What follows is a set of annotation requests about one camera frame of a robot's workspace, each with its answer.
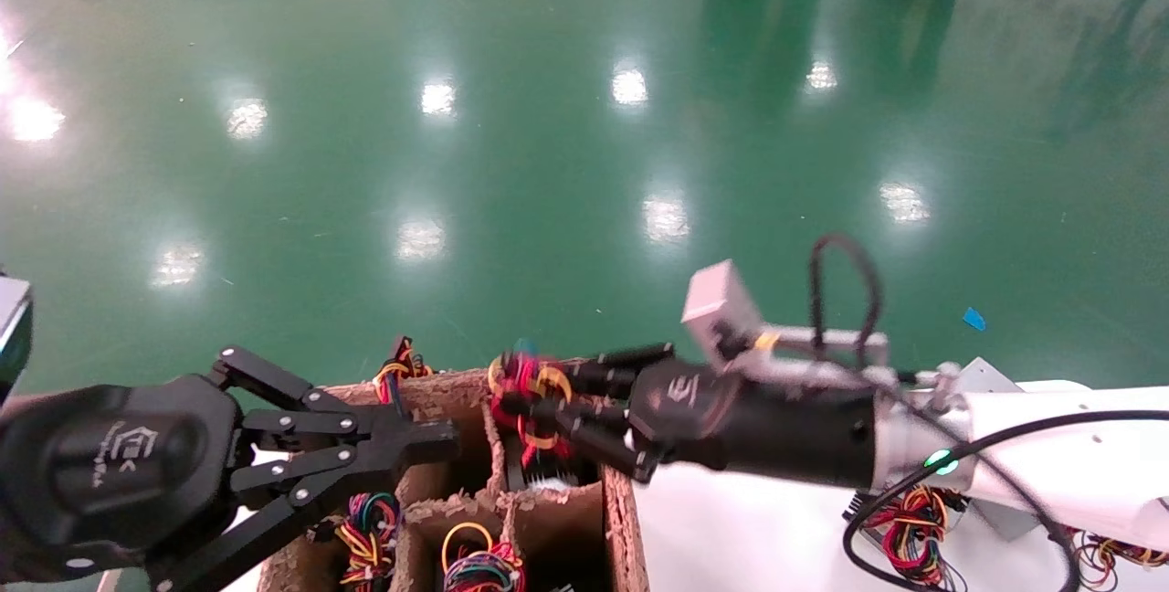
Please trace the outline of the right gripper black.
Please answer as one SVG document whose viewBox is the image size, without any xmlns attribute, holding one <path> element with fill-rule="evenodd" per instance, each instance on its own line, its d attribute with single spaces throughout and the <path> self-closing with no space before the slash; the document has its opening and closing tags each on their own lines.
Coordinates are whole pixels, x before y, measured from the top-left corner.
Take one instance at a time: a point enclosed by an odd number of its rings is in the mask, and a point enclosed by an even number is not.
<svg viewBox="0 0 1169 592">
<path fill-rule="evenodd" d="M 874 395 L 869 388 L 814 388 L 797 397 L 736 373 L 670 359 L 673 344 L 563 359 L 576 394 L 627 399 L 625 409 L 563 397 L 502 394 L 514 418 L 523 464 L 548 450 L 646 483 L 660 462 L 685 462 L 839 488 L 874 481 Z M 627 445 L 632 428 L 635 442 Z"/>
</svg>

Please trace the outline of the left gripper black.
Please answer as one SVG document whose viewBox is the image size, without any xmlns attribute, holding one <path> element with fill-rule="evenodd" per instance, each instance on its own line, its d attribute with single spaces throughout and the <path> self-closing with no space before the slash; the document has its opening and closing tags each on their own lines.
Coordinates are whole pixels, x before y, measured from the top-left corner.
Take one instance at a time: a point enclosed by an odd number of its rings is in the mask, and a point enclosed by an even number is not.
<svg viewBox="0 0 1169 592">
<path fill-rule="evenodd" d="M 238 346 L 202 376 L 4 404 L 4 583 L 146 566 L 155 591 L 221 591 L 357 493 L 452 459 L 449 420 L 351 405 Z M 221 388 L 245 388 L 249 409 Z M 260 448 L 326 448 L 234 471 L 237 427 Z M 359 445 L 369 441 L 374 445 Z M 247 505 L 251 516 L 226 530 Z"/>
</svg>

